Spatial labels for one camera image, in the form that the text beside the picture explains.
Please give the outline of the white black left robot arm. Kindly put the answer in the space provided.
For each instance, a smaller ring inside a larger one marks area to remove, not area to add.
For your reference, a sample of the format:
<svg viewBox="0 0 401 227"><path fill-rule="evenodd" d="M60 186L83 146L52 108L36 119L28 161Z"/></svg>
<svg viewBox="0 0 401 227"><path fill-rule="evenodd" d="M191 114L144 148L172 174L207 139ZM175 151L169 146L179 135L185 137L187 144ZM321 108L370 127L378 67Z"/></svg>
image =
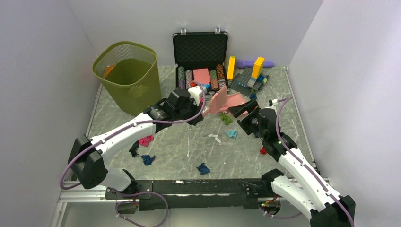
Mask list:
<svg viewBox="0 0 401 227"><path fill-rule="evenodd" d="M137 182L125 169L107 166L121 149L153 136L173 124L196 125L203 120L205 88L176 89L168 98L149 106L129 122L104 134L75 139L66 170L72 170L84 189L105 186L115 189L123 198L131 198L137 191Z"/></svg>

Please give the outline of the pink hand brush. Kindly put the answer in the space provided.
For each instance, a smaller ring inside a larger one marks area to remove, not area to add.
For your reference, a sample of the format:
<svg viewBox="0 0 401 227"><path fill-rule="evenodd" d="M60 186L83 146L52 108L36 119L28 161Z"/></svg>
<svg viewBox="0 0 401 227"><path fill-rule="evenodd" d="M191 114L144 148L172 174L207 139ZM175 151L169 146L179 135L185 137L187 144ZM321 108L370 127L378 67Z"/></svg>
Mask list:
<svg viewBox="0 0 401 227"><path fill-rule="evenodd" d="M203 117L209 114L217 114L227 110L227 86L220 89L210 99L209 106L202 112Z"/></svg>

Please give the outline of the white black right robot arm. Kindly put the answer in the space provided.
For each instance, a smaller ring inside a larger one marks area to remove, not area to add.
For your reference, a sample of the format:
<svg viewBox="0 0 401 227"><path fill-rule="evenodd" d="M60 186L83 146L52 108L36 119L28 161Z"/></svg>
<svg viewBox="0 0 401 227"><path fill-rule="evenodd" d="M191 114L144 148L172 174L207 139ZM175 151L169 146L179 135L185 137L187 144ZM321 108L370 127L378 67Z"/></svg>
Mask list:
<svg viewBox="0 0 401 227"><path fill-rule="evenodd" d="M273 169L261 176L261 191L266 196L277 194L295 206L312 227L353 227L355 201L343 196L330 186L303 156L298 145L280 128L279 115L283 107L275 109L279 100L260 108L256 100L232 106L228 111L235 117L248 115L237 123L248 134L256 134L268 155L288 170L297 180L291 182L283 172Z"/></svg>

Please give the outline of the pink plastic dustpan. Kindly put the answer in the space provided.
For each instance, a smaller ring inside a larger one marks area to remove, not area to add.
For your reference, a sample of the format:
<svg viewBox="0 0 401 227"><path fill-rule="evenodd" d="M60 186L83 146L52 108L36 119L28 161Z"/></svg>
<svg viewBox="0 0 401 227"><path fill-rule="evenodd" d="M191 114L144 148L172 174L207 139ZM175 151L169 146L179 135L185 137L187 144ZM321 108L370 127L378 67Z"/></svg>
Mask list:
<svg viewBox="0 0 401 227"><path fill-rule="evenodd" d="M227 112L229 107L243 105L247 102L247 100L243 98L243 95L240 92L233 94L224 93L223 97L224 102L222 107L219 109L219 112Z"/></svg>

